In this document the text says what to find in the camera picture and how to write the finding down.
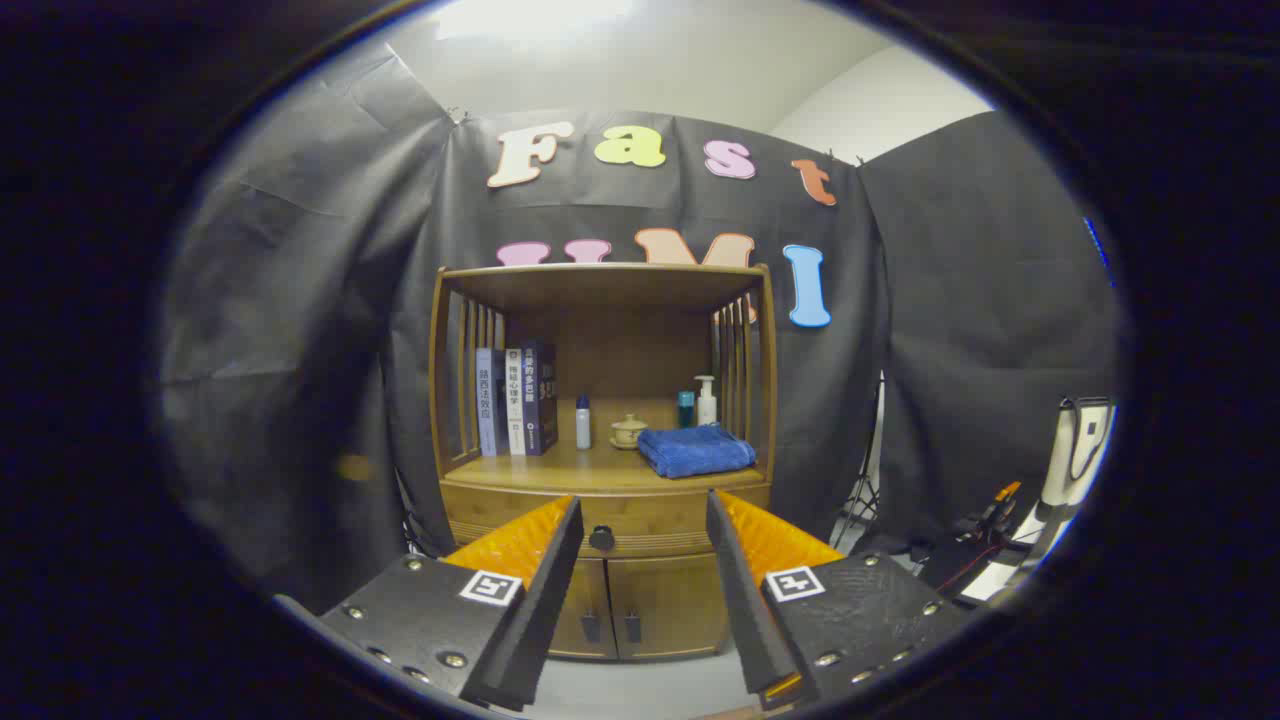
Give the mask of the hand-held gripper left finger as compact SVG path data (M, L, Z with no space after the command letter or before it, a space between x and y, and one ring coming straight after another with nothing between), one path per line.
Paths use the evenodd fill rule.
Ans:
M557 497L443 559L406 555L317 620L381 673L475 705L536 696L584 527Z

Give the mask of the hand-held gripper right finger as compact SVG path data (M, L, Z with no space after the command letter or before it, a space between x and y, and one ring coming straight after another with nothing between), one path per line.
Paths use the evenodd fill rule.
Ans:
M707 497L707 534L748 691L815 710L896 684L966 612L883 553L845 555L735 495Z

